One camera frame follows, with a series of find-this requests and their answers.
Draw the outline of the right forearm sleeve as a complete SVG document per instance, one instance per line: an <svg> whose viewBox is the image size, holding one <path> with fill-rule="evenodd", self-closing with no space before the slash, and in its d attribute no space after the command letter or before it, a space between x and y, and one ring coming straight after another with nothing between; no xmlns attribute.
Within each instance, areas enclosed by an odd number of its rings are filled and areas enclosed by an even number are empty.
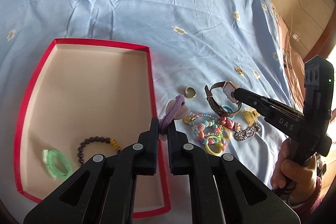
<svg viewBox="0 0 336 224"><path fill-rule="evenodd" d="M314 213L314 211L319 207L323 198L321 197L322 190L322 180L320 177L317 177L315 184L314 193L302 203L297 205L293 205L291 203L290 197L287 199L287 204L295 211L295 213L299 216L301 223L306 222Z"/></svg>

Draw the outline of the right hand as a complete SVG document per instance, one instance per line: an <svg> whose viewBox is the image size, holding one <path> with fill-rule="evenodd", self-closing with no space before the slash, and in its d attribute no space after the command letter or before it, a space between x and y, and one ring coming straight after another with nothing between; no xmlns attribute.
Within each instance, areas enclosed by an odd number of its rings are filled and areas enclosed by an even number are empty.
<svg viewBox="0 0 336 224"><path fill-rule="evenodd" d="M300 166L291 161L289 144L289 139L286 139L280 147L270 184L273 189L283 189L286 186L286 179L291 179L294 188L290 194L290 201L292 204L298 204L308 200L315 192L317 163L315 155L311 157L307 166Z"/></svg>

